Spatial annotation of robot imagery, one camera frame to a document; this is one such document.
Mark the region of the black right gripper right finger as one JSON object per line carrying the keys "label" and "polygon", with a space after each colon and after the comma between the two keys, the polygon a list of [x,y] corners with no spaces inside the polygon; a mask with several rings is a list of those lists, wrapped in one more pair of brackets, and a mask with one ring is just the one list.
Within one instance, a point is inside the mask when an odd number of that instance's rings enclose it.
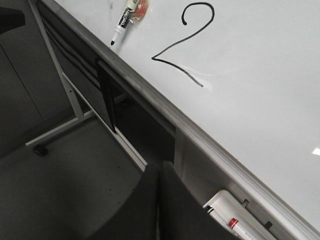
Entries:
{"label": "black right gripper right finger", "polygon": [[120,209],[90,240],[235,240],[188,191],[171,162],[148,165]]}

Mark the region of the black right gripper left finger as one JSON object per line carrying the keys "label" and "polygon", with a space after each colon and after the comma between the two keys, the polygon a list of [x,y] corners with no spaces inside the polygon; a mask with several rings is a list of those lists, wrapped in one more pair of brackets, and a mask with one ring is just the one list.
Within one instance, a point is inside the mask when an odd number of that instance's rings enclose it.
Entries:
{"label": "black right gripper left finger", "polygon": [[0,7],[0,33],[4,34],[10,30],[26,24],[23,11],[13,8]]}

